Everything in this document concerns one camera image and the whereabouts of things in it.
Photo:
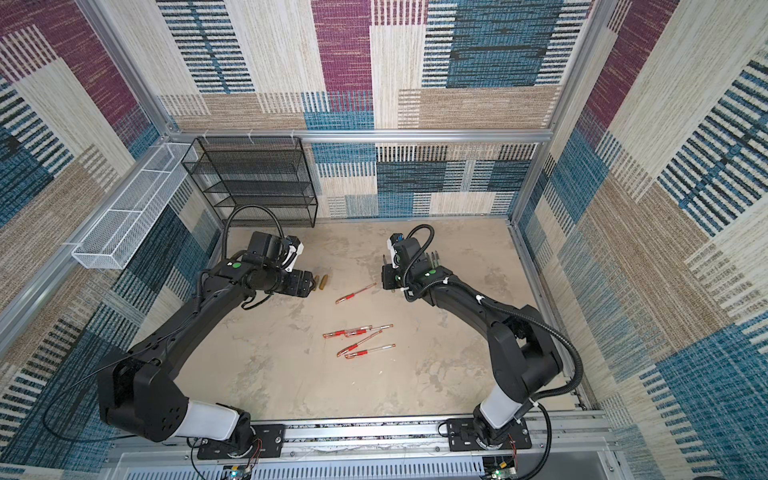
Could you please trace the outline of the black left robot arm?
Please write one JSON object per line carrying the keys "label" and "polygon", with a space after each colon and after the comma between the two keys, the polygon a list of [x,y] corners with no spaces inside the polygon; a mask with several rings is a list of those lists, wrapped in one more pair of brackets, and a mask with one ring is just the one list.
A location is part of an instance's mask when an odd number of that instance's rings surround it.
{"label": "black left robot arm", "polygon": [[232,310],[252,310],[267,298],[306,298],[316,283],[295,262],[303,251],[296,236],[274,224],[274,235],[256,231],[246,249],[202,270],[195,293],[168,320],[128,351],[103,358],[85,376],[96,383],[103,423],[122,430],[123,438],[155,443],[172,438],[198,438],[231,458],[250,453],[256,442],[250,414],[240,408],[195,401],[175,382],[196,348]]}

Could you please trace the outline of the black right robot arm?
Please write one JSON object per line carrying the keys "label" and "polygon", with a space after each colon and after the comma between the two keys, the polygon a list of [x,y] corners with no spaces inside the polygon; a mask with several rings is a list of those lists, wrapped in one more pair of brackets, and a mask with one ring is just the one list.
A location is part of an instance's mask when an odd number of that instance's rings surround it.
{"label": "black right robot arm", "polygon": [[497,448],[541,400],[580,386],[583,361],[575,345],[548,325],[537,308],[494,300],[431,259],[427,249],[434,236],[429,224],[406,235],[392,234],[382,286],[402,291],[409,303],[423,301],[453,314],[486,340],[495,386],[476,407],[473,430],[480,448]]}

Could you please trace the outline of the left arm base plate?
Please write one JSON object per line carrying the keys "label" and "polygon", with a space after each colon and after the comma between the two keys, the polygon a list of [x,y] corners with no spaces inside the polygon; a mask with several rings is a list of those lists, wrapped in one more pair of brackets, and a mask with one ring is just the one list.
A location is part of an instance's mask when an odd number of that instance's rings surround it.
{"label": "left arm base plate", "polygon": [[278,458],[283,448],[285,424],[252,424],[243,446],[204,439],[197,447],[197,460],[255,460]]}

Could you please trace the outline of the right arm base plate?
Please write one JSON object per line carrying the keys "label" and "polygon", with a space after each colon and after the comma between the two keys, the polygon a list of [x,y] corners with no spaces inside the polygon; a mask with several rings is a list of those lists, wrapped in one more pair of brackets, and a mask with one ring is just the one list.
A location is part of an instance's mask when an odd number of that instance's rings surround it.
{"label": "right arm base plate", "polygon": [[451,452],[527,450],[532,441],[524,420],[512,421],[499,435],[481,438],[474,418],[449,418],[444,422],[445,434]]}

